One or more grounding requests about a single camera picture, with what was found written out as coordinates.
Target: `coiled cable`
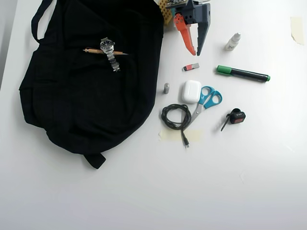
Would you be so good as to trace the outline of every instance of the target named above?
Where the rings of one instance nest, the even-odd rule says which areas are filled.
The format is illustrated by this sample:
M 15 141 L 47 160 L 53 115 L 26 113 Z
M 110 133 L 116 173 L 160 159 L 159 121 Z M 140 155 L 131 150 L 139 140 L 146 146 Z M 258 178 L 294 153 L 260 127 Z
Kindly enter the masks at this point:
M 176 109 L 181 109 L 185 112 L 183 122 L 173 122 L 173 121 L 170 121 L 167 118 L 168 112 L 171 111 L 171 110 L 176 110 Z M 184 130 L 189 126 L 189 124 L 191 123 L 191 119 L 192 119 L 192 115 L 191 115 L 191 112 L 189 111 L 188 106 L 185 105 L 185 104 L 171 104 L 171 105 L 165 107 L 162 110 L 161 119 L 164 121 L 164 123 L 169 128 L 171 128 L 173 130 L 180 130 L 181 131 L 181 136 L 182 136 L 183 142 L 184 142 L 185 146 L 188 148 L 189 147 L 189 141 L 188 141 L 186 135 L 184 134 Z

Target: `small metal cylinder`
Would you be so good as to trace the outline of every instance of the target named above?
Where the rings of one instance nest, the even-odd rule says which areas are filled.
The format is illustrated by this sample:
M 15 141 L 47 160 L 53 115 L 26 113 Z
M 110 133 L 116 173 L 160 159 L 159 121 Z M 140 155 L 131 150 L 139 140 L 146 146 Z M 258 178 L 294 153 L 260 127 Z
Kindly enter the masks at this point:
M 165 83 L 165 85 L 164 85 L 164 93 L 165 94 L 169 93 L 169 84 L 168 83 Z

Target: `scissors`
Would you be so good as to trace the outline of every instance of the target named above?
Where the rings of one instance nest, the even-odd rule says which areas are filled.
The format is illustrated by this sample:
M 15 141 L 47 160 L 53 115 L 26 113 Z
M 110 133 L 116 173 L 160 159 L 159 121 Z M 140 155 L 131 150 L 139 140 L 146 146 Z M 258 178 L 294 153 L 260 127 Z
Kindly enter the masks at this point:
M 208 95 L 204 95 L 202 93 L 203 89 L 208 89 L 209 90 Z M 219 97 L 219 102 L 215 103 L 213 101 L 213 97 L 214 96 L 218 96 Z M 220 94 L 220 92 L 216 91 L 213 87 L 211 87 L 211 86 L 202 87 L 202 89 L 201 89 L 201 98 L 200 98 L 200 101 L 198 102 L 198 105 L 197 105 L 197 108 L 196 108 L 195 112 L 193 113 L 193 116 L 192 116 L 190 124 L 192 124 L 193 121 L 198 117 L 198 115 L 201 114 L 202 106 L 205 107 L 205 109 L 208 109 L 210 107 L 213 107 L 215 105 L 220 104 L 222 102 L 222 100 L 223 100 L 223 97 Z

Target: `dropper bottle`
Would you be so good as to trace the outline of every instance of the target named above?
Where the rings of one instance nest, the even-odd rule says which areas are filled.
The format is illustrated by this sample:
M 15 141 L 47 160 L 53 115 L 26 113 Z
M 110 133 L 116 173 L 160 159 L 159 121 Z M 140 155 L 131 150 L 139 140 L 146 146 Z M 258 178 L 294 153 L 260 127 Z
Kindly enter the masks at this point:
M 236 46 L 239 44 L 240 39 L 241 39 L 241 33 L 236 33 L 229 40 L 229 42 L 225 46 L 225 49 L 228 50 L 228 51 L 233 51 L 236 48 Z

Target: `wristwatch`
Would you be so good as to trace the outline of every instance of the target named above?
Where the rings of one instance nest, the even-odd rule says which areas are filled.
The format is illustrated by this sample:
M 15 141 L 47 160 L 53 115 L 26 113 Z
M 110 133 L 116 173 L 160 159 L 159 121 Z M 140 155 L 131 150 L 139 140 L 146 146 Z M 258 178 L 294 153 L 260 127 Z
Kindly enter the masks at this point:
M 119 63 L 116 61 L 114 56 L 114 45 L 115 43 L 106 37 L 104 39 L 101 39 L 100 49 L 107 55 L 107 58 L 111 63 L 113 71 L 118 72 L 120 71 L 120 68 Z

